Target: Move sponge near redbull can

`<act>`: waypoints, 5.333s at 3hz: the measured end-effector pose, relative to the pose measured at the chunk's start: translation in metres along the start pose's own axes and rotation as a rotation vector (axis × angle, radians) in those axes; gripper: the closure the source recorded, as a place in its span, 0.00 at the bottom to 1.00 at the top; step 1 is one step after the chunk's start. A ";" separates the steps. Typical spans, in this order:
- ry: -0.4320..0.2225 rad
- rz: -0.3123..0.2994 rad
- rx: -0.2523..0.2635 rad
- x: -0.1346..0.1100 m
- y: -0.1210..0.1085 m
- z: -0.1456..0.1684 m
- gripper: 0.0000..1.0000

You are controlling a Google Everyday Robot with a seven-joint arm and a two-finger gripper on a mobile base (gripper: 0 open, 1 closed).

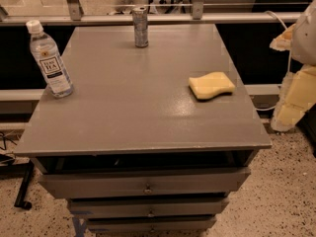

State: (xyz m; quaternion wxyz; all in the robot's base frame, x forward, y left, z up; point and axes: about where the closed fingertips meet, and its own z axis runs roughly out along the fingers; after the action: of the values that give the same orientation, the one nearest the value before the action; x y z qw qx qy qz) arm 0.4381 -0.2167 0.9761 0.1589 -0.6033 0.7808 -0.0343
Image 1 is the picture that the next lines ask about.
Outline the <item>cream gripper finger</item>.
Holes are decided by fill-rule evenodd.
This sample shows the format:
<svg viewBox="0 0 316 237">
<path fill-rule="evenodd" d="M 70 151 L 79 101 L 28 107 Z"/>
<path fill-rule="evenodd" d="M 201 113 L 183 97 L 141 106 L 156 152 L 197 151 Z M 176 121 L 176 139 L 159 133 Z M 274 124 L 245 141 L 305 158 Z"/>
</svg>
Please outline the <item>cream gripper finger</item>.
<svg viewBox="0 0 316 237">
<path fill-rule="evenodd" d="M 287 72 L 271 120 L 272 129 L 291 130 L 315 104 L 316 67 L 305 64 L 296 73 Z"/>
<path fill-rule="evenodd" d="M 279 36 L 274 38 L 270 43 L 270 48 L 278 51 L 290 50 L 293 29 L 294 25 L 291 25 L 286 30 L 284 30 Z"/>
</svg>

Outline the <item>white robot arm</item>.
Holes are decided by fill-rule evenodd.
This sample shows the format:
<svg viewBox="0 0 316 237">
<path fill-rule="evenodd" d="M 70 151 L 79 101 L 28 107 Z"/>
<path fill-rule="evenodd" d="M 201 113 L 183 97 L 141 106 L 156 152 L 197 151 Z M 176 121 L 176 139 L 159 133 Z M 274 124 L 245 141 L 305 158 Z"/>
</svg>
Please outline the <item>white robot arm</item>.
<svg viewBox="0 0 316 237">
<path fill-rule="evenodd" d="M 316 104 L 316 0 L 293 25 L 273 39 L 270 48 L 288 50 L 289 59 L 302 64 L 297 72 L 286 72 L 271 120 L 273 130 L 286 132 Z"/>
</svg>

